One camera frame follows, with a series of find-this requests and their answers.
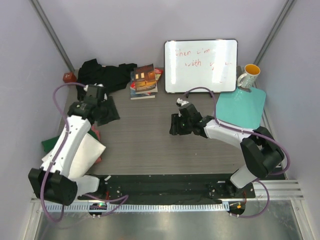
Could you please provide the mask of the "brown Edward Tulane book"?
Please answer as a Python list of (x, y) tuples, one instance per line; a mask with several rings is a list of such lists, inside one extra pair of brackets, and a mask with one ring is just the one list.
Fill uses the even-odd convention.
[(157, 93), (158, 86), (153, 64), (133, 69), (133, 80), (137, 94)]

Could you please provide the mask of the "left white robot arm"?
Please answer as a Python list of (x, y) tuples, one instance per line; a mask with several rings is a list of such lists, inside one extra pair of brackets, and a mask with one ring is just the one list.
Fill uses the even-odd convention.
[(106, 87), (89, 84), (82, 100), (72, 103), (62, 117), (64, 132), (60, 135), (47, 161), (40, 168), (32, 168), (28, 174), (33, 192), (42, 203), (69, 206), (84, 194), (100, 200), (107, 192), (98, 177), (84, 175), (70, 178), (70, 169), (81, 141), (93, 124), (105, 125), (118, 120), (117, 108)]

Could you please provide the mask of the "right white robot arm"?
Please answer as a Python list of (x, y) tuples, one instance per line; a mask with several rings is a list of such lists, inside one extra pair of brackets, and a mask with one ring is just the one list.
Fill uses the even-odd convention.
[(238, 197), (249, 183), (270, 175), (285, 158), (265, 127), (248, 129), (223, 124), (213, 116), (203, 117), (192, 103), (181, 98), (176, 105), (178, 113), (171, 115), (171, 135), (194, 134), (225, 142), (242, 151), (245, 165), (225, 181), (224, 188), (230, 197)]

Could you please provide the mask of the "red Treehouse book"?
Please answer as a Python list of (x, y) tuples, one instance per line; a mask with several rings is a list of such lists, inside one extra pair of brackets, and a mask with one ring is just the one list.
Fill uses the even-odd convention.
[(155, 79), (156, 79), (156, 81), (158, 82), (158, 81), (160, 80), (162, 74), (163, 74), (163, 70), (156, 67), (156, 68), (154, 69), (154, 72), (155, 72)]

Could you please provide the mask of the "white t-shirt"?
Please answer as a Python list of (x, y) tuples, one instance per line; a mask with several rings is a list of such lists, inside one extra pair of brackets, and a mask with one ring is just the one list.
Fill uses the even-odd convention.
[(87, 133), (73, 158), (68, 178), (73, 180), (83, 177), (95, 163), (101, 161), (101, 155), (105, 149), (103, 144)]

